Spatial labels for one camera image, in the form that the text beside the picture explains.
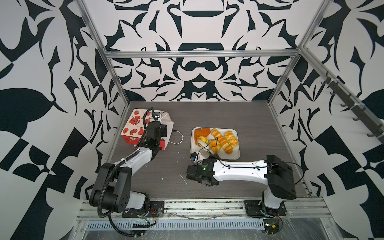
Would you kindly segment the ridged orange fake bread loaf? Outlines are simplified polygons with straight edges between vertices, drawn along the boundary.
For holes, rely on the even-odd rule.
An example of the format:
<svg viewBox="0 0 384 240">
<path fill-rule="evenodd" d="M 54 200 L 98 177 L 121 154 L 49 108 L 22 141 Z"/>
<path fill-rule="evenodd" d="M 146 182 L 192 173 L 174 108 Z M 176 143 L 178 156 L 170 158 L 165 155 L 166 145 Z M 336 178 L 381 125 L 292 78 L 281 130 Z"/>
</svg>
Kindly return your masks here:
<svg viewBox="0 0 384 240">
<path fill-rule="evenodd" d="M 218 139 L 218 142 L 220 143 L 222 149 L 226 154 L 232 154 L 233 153 L 233 148 L 229 144 L 229 142 L 224 138 L 224 136 L 217 130 L 217 129 L 212 129 L 211 130 L 211 135 L 214 138 Z"/>
</svg>

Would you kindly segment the yellow fake bread piece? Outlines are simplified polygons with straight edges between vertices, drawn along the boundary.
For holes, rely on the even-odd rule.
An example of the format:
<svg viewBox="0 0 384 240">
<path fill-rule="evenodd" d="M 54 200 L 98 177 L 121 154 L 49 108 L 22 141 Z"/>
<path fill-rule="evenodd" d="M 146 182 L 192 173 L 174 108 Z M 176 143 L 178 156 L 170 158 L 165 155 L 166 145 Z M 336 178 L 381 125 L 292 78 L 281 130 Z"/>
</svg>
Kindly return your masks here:
<svg viewBox="0 0 384 240">
<path fill-rule="evenodd" d="M 209 145 L 209 141 L 208 141 L 208 139 L 206 137 L 200 136 L 200 137 L 197 138 L 196 144 L 200 148 L 206 148 Z"/>
</svg>

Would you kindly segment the orange fake croissant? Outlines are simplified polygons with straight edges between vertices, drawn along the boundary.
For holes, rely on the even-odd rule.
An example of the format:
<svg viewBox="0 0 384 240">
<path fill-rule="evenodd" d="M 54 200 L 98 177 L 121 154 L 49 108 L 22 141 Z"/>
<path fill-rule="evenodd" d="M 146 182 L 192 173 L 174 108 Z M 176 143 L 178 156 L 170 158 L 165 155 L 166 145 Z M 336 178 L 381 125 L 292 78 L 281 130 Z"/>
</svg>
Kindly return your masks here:
<svg viewBox="0 0 384 240">
<path fill-rule="evenodd" d="M 195 138 L 195 144 L 198 144 L 198 138 L 199 137 L 208 137 L 211 133 L 210 128 L 197 128 L 194 131 L 194 138 Z"/>
</svg>

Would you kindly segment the glazed fake pastry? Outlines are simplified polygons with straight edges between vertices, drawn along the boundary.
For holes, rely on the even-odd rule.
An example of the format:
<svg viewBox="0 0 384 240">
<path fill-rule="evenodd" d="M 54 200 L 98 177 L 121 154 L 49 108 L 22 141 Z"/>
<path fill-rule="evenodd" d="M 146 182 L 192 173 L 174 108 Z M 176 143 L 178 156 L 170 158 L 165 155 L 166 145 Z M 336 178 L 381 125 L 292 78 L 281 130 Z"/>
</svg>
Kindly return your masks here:
<svg viewBox="0 0 384 240">
<path fill-rule="evenodd" d="M 232 148 L 235 148 L 239 145 L 239 140 L 235 137 L 232 131 L 226 132 L 224 138 Z"/>
</svg>

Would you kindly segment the yellow fake bread roll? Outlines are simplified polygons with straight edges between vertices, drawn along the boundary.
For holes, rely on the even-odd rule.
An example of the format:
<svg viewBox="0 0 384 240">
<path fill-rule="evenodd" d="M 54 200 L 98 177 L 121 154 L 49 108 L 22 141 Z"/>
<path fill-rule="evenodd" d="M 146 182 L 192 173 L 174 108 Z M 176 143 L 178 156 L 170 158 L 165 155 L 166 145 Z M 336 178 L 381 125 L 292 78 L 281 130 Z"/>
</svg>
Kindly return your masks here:
<svg viewBox="0 0 384 240">
<path fill-rule="evenodd" d="M 221 144 L 217 140 L 213 140 L 209 144 L 209 148 L 214 152 L 214 154 L 219 154 L 220 150 L 222 149 Z"/>
</svg>

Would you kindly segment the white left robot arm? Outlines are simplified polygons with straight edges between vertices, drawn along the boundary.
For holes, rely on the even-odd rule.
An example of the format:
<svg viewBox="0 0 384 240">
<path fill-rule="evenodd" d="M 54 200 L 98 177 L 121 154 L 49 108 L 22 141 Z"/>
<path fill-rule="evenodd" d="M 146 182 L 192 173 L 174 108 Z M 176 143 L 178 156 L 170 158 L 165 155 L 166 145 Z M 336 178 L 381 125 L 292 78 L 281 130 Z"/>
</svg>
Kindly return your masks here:
<svg viewBox="0 0 384 240">
<path fill-rule="evenodd" d="M 152 161 L 159 150 L 162 138 L 168 135 L 168 127 L 158 121 L 148 123 L 137 149 L 114 164 L 101 166 L 90 196 L 90 205 L 97 208 L 100 218 L 126 209 L 145 212 L 149 197 L 131 190 L 132 176 Z"/>
</svg>

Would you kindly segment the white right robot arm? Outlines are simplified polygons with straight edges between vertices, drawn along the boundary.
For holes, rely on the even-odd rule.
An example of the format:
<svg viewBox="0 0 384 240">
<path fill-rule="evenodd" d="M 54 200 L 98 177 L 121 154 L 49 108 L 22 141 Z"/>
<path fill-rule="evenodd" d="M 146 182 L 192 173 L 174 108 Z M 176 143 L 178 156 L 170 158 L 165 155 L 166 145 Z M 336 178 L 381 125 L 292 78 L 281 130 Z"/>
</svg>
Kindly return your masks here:
<svg viewBox="0 0 384 240">
<path fill-rule="evenodd" d="M 293 168 L 275 155 L 256 162 L 225 161 L 217 155 L 188 166 L 186 178 L 207 187 L 217 186 L 223 181 L 255 182 L 267 186 L 258 204 L 265 215 L 278 213 L 285 200 L 295 200 L 296 183 Z"/>
</svg>

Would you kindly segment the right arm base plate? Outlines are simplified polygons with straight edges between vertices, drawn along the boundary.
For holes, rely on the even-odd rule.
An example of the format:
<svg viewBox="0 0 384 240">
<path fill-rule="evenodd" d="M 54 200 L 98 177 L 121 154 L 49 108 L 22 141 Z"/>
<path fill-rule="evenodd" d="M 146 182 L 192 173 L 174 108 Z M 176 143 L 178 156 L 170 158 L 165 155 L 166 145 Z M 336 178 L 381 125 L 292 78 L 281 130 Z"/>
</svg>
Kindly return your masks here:
<svg viewBox="0 0 384 240">
<path fill-rule="evenodd" d="M 277 210 L 267 208 L 262 200 L 245 200 L 244 204 L 247 216 L 252 218 L 273 218 L 277 215 L 284 217 L 287 212 L 284 202 L 281 202 Z"/>
</svg>

